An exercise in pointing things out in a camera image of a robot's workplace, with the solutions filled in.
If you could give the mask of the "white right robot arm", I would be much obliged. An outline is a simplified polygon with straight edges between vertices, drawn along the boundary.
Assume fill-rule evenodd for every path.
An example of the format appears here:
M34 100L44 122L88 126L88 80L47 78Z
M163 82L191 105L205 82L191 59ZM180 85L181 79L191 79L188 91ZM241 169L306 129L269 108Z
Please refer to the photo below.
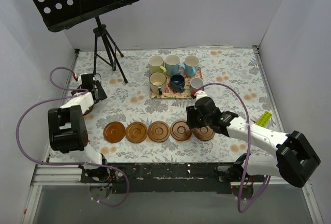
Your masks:
M210 97L202 97L186 108L190 129L209 127L215 133L250 143L269 154L258 158L241 155L225 170L225 181L246 181L254 175L281 177L290 185L302 188L321 160L299 131L291 134L272 131L256 124L248 126L245 120L230 111L221 112Z

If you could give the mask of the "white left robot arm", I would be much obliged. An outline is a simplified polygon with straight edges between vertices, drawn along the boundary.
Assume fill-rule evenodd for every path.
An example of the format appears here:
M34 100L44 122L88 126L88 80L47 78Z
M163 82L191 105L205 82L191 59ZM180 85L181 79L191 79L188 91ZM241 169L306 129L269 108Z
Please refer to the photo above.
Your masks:
M78 83L79 87L71 92L72 99L48 111L50 146L52 150L70 154L82 162L84 169L93 169L93 178L103 183L109 179L110 170L104 166L105 157L89 144L84 114L90 113L95 104L107 99L107 95L92 73L78 76Z

